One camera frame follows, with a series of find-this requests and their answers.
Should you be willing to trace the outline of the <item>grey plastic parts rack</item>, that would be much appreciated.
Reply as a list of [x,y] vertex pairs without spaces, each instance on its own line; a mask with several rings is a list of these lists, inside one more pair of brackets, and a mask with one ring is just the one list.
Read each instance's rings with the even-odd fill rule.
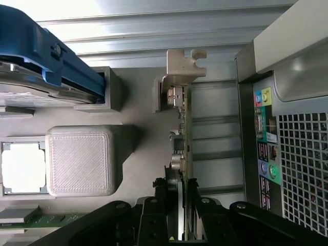
[[[0,106],[0,223],[39,214],[85,215],[117,200],[132,207],[154,196],[170,166],[178,110],[161,98],[166,70],[92,68],[105,79],[102,101],[73,107]],[[46,193],[6,195],[4,144],[39,143]],[[0,246],[33,246],[59,228],[0,229]]]

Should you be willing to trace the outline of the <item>silver CPU chip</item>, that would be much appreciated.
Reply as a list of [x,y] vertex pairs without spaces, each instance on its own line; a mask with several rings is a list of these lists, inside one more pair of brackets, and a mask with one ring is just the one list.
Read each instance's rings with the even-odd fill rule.
[[6,195],[46,193],[45,151],[39,143],[5,143],[2,184]]

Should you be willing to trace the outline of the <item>blue plastic disk carrier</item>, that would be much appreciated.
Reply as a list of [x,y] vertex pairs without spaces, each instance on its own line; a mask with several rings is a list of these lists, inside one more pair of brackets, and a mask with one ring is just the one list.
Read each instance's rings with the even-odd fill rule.
[[26,13],[0,5],[0,60],[40,74],[44,83],[63,84],[103,99],[105,79]]

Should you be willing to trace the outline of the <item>open black PC case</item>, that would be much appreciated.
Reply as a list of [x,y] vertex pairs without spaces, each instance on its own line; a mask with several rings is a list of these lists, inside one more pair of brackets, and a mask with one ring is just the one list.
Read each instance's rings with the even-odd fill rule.
[[328,0],[297,0],[235,62],[246,201],[328,237]]

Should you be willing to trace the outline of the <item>green RAM stick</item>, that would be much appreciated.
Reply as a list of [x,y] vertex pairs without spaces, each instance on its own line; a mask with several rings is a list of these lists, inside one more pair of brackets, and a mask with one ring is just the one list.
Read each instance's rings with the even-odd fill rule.
[[0,229],[35,229],[60,228],[85,216],[83,213],[73,214],[39,214],[24,223],[0,223]]

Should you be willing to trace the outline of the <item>silver hard disk drive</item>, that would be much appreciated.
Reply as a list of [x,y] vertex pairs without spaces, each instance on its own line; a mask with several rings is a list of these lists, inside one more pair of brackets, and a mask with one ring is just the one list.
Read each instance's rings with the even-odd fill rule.
[[56,87],[42,76],[17,64],[0,61],[0,106],[73,107],[102,101],[96,94],[62,84]]

